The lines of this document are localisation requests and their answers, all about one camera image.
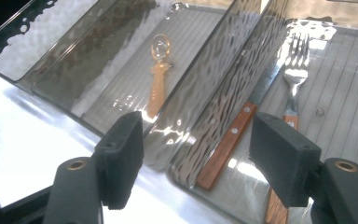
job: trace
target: wooden knife handle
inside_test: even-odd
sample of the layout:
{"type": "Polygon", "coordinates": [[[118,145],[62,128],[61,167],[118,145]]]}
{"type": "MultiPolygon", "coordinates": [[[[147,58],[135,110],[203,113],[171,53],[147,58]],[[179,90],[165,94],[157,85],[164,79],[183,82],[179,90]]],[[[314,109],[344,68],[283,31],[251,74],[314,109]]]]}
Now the wooden knife handle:
{"type": "Polygon", "coordinates": [[[289,209],[284,207],[275,191],[272,188],[269,188],[265,223],[286,224],[288,217],[289,209]]]}
{"type": "MultiPolygon", "coordinates": [[[[283,115],[283,120],[294,129],[298,127],[298,116],[283,115]]],[[[286,224],[289,217],[289,209],[284,207],[278,195],[273,189],[269,189],[266,211],[266,224],[286,224]]]]}
{"type": "Polygon", "coordinates": [[[283,115],[283,120],[294,129],[297,130],[298,127],[298,116],[296,115],[283,115]]]}
{"type": "Polygon", "coordinates": [[[164,104],[164,74],[168,68],[169,65],[166,63],[157,63],[152,67],[152,72],[154,73],[153,83],[149,96],[149,103],[147,105],[147,115],[151,119],[157,115],[161,106],[164,104]]]}
{"type": "Polygon", "coordinates": [[[206,165],[197,176],[196,183],[199,187],[206,190],[211,190],[214,187],[217,178],[227,165],[241,134],[252,120],[256,110],[257,105],[250,102],[247,102],[243,106],[240,113],[234,119],[224,135],[222,141],[214,150],[211,158],[207,161],[206,165]]]}

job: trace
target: textured glass panel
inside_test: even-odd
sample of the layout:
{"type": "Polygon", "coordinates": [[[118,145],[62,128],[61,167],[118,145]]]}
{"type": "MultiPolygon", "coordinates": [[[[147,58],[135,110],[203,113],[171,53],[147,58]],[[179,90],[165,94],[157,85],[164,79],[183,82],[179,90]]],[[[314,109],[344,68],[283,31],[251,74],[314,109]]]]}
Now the textured glass panel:
{"type": "Polygon", "coordinates": [[[21,79],[95,2],[31,1],[0,28],[0,75],[21,79]]]}
{"type": "Polygon", "coordinates": [[[165,170],[260,19],[260,1],[234,1],[145,138],[145,163],[165,170]]]}
{"type": "MultiPolygon", "coordinates": [[[[358,11],[358,4],[343,9],[342,3],[320,3],[270,2],[170,163],[168,175],[173,182],[241,222],[264,223],[269,188],[248,158],[251,125],[212,191],[197,186],[196,178],[273,62],[278,47],[292,33],[311,38],[309,77],[299,90],[298,130],[321,147],[321,161],[339,157],[358,162],[358,15],[349,12],[358,11]],[[305,20],[293,20],[295,15],[305,20]]],[[[258,110],[281,117],[287,99],[288,85],[280,74],[258,110]]],[[[291,208],[289,223],[311,223],[310,206],[311,201],[308,208],[291,208]]]]}

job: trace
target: knife blade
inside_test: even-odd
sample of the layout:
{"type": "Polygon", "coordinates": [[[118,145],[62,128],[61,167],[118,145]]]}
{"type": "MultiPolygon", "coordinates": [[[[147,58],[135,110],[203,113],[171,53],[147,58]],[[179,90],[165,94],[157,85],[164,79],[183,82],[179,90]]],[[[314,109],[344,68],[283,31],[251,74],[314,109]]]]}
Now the knife blade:
{"type": "Polygon", "coordinates": [[[285,57],[282,56],[282,48],[278,50],[278,55],[273,62],[266,68],[262,77],[257,81],[254,90],[249,96],[248,101],[243,105],[237,117],[233,120],[228,131],[223,136],[222,141],[214,150],[211,158],[201,169],[197,176],[196,184],[206,190],[211,190],[223,169],[225,168],[241,134],[249,125],[255,111],[263,101],[264,96],[272,85],[275,77],[280,73],[284,64],[285,57]]]}

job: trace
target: metal fork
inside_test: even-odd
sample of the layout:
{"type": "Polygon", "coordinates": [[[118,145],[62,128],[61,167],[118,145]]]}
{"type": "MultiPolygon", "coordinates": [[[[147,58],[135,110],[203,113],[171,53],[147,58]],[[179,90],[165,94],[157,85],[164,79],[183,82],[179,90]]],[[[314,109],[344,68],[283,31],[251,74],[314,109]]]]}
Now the metal fork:
{"type": "Polygon", "coordinates": [[[310,36],[294,34],[285,62],[284,78],[290,86],[283,120],[293,128],[298,126],[298,90],[308,78],[310,66],[310,36]]]}

